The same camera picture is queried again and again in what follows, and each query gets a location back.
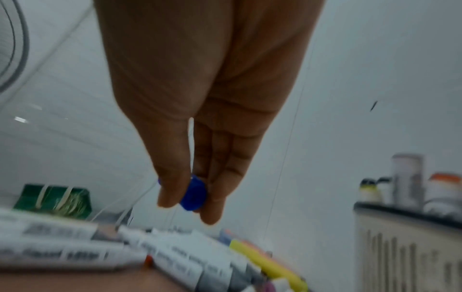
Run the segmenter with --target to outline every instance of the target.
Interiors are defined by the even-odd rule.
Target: human hand
[[[323,0],[95,0],[115,99],[172,207],[192,172],[216,223],[284,104]]]

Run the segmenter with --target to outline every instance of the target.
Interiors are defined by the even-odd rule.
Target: basket
[[[359,292],[462,292],[462,223],[356,203]]]

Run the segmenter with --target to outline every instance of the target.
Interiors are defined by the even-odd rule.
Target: purple marker cap
[[[207,188],[203,181],[201,181],[197,176],[191,176],[191,182],[189,183],[188,190],[184,194],[183,199],[180,202],[180,205],[186,211],[194,211],[202,207],[207,198]]]

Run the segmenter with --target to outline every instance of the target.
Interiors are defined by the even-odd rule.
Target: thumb
[[[188,119],[151,118],[134,123],[159,176],[157,204],[170,208],[183,198],[191,181]]]

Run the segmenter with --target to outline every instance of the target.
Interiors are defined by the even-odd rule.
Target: blue object
[[[180,202],[180,205],[186,211],[194,211],[202,207],[207,198],[207,188],[203,181],[201,181],[197,176],[191,176],[191,182],[189,183],[188,190],[184,194],[183,199]]]

